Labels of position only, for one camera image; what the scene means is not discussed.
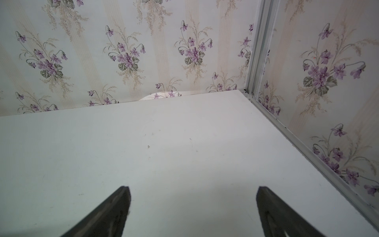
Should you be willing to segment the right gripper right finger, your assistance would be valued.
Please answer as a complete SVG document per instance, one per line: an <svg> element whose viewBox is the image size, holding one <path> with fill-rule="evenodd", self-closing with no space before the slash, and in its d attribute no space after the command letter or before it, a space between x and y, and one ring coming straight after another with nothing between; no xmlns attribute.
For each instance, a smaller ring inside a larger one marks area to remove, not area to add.
<svg viewBox="0 0 379 237"><path fill-rule="evenodd" d="M324 236L270 188L260 186L256 202L266 237Z"/></svg>

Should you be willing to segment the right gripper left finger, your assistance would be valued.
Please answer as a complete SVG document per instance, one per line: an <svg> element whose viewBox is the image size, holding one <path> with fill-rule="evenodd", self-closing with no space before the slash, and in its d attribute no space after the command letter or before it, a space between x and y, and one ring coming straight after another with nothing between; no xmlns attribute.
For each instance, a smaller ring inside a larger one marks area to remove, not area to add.
<svg viewBox="0 0 379 237"><path fill-rule="evenodd" d="M130 205L130 188L121 186L63 236L121 237Z"/></svg>

